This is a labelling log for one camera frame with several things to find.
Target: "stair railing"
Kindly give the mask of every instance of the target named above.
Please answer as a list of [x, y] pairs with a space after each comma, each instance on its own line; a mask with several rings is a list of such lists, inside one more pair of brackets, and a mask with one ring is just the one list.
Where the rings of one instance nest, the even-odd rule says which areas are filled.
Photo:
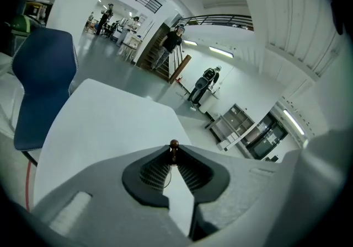
[[169, 83], [176, 80], [190, 60], [190, 55], [186, 55], [185, 58], [183, 58], [182, 47], [181, 45], [177, 45], [173, 54], [171, 54], [171, 58], [169, 57]]

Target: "blue chair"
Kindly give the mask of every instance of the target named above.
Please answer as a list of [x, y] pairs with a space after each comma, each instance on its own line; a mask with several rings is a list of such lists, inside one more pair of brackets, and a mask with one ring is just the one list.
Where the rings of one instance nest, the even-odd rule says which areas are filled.
[[76, 51], [70, 33], [36, 29], [24, 41], [12, 62], [24, 88], [14, 146], [37, 166], [28, 151], [43, 147], [48, 131], [70, 96], [76, 74]]

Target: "chair backrest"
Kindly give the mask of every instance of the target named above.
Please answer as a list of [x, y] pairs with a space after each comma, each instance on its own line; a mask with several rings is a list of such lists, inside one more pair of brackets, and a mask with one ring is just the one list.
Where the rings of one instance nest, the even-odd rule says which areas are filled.
[[34, 30], [15, 54], [12, 70], [26, 94], [68, 89], [77, 70], [71, 34], [46, 28]]

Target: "staircase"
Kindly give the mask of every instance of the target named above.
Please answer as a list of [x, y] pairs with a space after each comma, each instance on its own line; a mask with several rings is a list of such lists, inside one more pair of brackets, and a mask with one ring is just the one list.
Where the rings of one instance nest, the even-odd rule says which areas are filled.
[[152, 38], [152, 44], [149, 50], [146, 52], [145, 57], [143, 58], [140, 67], [144, 68], [146, 70], [151, 71], [155, 75], [159, 76], [160, 78], [166, 80], [169, 82], [169, 60], [166, 59], [164, 63], [157, 68], [156, 71], [151, 70], [151, 64], [153, 60], [157, 57], [157, 53], [159, 50], [159, 44], [163, 40], [163, 38], [166, 36], [166, 34], [169, 32], [169, 27], [165, 24], [162, 24], [162, 26], [158, 29], [156, 32], [154, 38]]

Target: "red cable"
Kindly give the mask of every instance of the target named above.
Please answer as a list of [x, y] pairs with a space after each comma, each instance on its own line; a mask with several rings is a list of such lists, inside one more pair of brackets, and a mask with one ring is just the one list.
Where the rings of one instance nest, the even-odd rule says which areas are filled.
[[26, 210], [29, 212], [29, 195], [28, 195], [28, 189], [29, 189], [29, 173], [31, 171], [31, 162], [28, 161], [28, 166], [27, 166], [27, 175], [26, 175], [26, 190], [25, 190], [25, 200], [26, 200]]

